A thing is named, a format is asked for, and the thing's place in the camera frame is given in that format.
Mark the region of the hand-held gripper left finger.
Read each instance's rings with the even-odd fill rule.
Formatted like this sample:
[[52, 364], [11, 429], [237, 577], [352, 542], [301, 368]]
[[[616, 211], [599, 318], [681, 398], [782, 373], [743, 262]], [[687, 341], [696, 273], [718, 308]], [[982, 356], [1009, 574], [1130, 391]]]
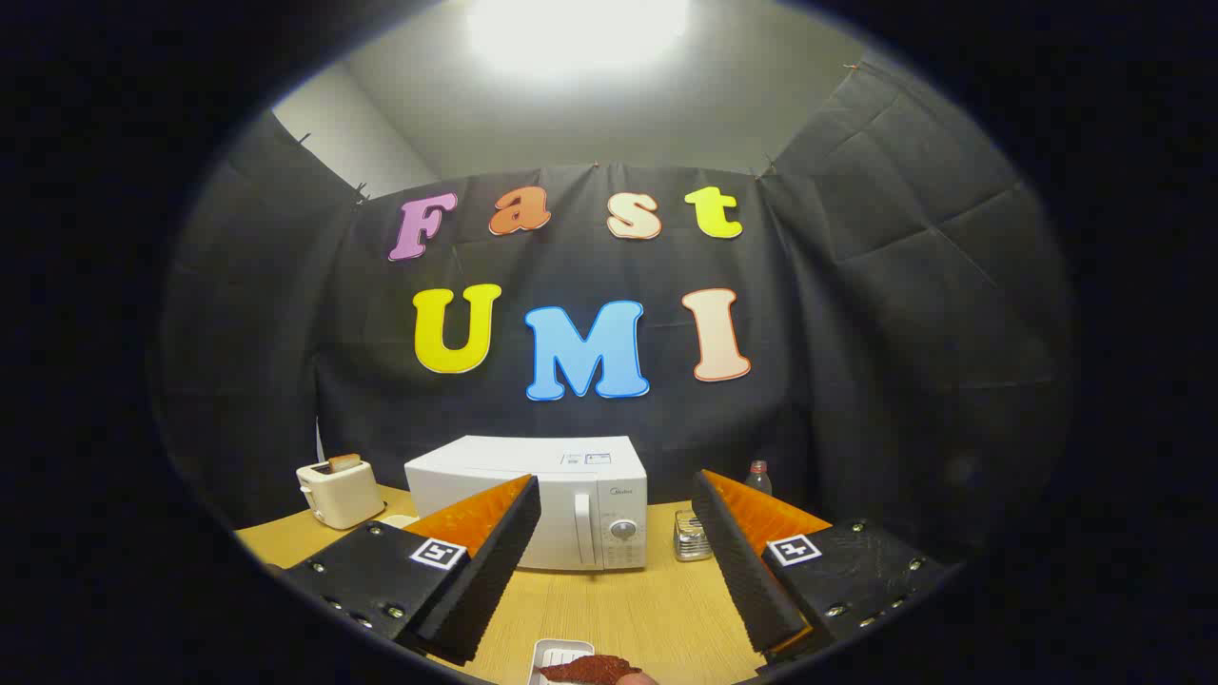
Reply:
[[475, 657], [540, 516], [540, 478], [523, 474], [407, 527], [369, 520], [280, 577], [339, 620], [462, 665]]

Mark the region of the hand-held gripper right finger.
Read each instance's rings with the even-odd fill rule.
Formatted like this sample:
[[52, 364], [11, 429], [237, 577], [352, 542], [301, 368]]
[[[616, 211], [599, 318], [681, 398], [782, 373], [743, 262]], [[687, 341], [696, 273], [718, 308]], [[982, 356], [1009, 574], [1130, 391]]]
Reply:
[[713, 470], [693, 481], [697, 520], [769, 665], [875, 633], [952, 577], [875, 520], [831, 524]]

